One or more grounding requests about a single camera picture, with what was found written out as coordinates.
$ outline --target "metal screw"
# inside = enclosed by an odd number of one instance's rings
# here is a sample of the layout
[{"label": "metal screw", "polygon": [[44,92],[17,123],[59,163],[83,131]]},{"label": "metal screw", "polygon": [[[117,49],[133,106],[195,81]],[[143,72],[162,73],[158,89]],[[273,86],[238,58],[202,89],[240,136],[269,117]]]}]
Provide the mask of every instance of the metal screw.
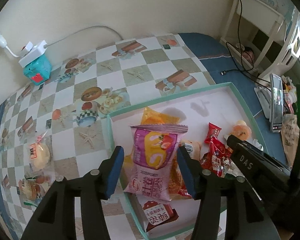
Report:
[{"label": "metal screw", "polygon": [[206,176],[209,176],[211,174],[211,171],[205,169],[205,170],[202,171],[202,174],[206,175]]},{"label": "metal screw", "polygon": [[242,176],[237,176],[237,181],[238,181],[238,182],[241,182],[241,183],[242,183],[242,182],[245,182],[245,180],[246,180],[246,179],[245,179],[244,177],[242,177]]},{"label": "metal screw", "polygon": [[62,176],[62,175],[56,176],[56,181],[57,181],[57,182],[62,182],[63,179],[64,179],[64,176]]},{"label": "metal screw", "polygon": [[100,171],[99,171],[98,169],[94,169],[94,170],[90,171],[90,174],[91,174],[92,176],[96,176],[96,175],[98,175],[99,173],[100,173]]}]

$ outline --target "phone screen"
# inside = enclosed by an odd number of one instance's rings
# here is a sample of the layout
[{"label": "phone screen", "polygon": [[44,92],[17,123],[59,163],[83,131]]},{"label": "phone screen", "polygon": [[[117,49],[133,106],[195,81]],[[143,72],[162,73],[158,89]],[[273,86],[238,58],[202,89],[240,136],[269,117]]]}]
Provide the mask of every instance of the phone screen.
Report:
[{"label": "phone screen", "polygon": [[273,78],[274,124],[282,123],[283,93],[281,79]]}]

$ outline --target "tablecloth pattern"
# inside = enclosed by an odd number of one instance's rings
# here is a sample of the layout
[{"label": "tablecloth pattern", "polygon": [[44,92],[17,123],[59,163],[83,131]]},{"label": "tablecloth pattern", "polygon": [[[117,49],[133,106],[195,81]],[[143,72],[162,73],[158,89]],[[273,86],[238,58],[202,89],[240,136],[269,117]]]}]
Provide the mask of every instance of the tablecloth pattern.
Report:
[{"label": "tablecloth pattern", "polygon": [[[81,177],[111,154],[106,114],[164,96],[156,84],[164,80],[171,86],[166,78],[178,70],[197,80],[184,89],[214,84],[179,35],[130,39],[67,59],[53,67],[44,84],[27,85],[6,101],[0,127],[0,179],[7,175],[9,186],[1,191],[18,238],[35,210],[24,205],[17,188],[18,181],[30,173],[27,143],[35,132],[47,130],[51,136],[56,173],[67,179]],[[75,204],[77,238],[83,239],[79,198]],[[111,239],[142,239],[120,183],[102,207]],[[190,234],[172,239],[187,239]]]}]

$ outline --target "white wall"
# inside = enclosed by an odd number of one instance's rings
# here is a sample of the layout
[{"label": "white wall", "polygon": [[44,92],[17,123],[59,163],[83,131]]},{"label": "white wall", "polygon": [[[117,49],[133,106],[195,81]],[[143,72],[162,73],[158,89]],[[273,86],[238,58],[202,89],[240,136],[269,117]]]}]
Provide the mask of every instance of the white wall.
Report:
[{"label": "white wall", "polygon": [[[28,41],[50,43],[98,23],[124,38],[157,32],[218,37],[231,4],[232,0],[9,0],[0,13],[0,31],[14,52]],[[54,64],[117,39],[107,30],[86,30],[49,47],[47,56]],[[17,60],[0,49],[0,104],[26,82]]]}]

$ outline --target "food packaging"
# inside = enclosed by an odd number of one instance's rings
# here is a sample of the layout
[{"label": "food packaging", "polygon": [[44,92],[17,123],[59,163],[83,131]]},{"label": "food packaging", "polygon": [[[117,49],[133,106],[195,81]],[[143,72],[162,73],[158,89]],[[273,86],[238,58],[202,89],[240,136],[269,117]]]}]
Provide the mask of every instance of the food packaging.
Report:
[{"label": "food packaging", "polygon": [[169,203],[161,203],[146,197],[138,198],[138,200],[148,221],[146,232],[159,225],[175,221],[179,217]]},{"label": "food packaging", "polygon": [[209,130],[208,134],[204,140],[205,143],[210,143],[211,136],[215,136],[216,138],[218,137],[219,133],[221,131],[221,128],[214,125],[213,123],[209,123]]},{"label": "food packaging", "polygon": [[283,98],[283,104],[285,105],[285,107],[283,108],[283,114],[294,114],[289,92],[286,89],[283,91]]},{"label": "food packaging", "polygon": [[152,110],[150,107],[145,107],[143,111],[141,124],[160,124],[160,123],[179,123],[180,118],[168,114],[162,114]]},{"label": "food packaging", "polygon": [[211,137],[209,152],[200,160],[203,169],[210,170],[219,177],[224,178],[230,165],[231,152],[215,136]]},{"label": "food packaging", "polygon": [[19,180],[18,186],[20,195],[24,199],[24,205],[37,207],[54,180],[55,175],[51,173],[49,175],[46,173]]},{"label": "food packaging", "polygon": [[125,192],[170,200],[169,177],[172,160],[185,125],[148,124],[131,127],[134,138],[132,175]]},{"label": "food packaging", "polygon": [[28,143],[30,168],[32,171],[39,171],[50,168],[52,159],[52,136],[47,136],[47,132],[36,135]]},{"label": "food packaging", "polygon": [[281,137],[283,150],[291,167],[297,153],[300,128],[297,125],[297,116],[285,114],[282,119]]},{"label": "food packaging", "polygon": [[[200,151],[201,151],[200,142],[182,139],[179,143],[179,146],[184,146],[189,156],[192,159],[197,161],[200,160]],[[191,198],[191,195],[186,190],[186,185],[183,181],[176,157],[172,160],[172,167],[171,167],[170,181],[169,181],[169,194],[170,194],[170,198],[174,200]]]}]

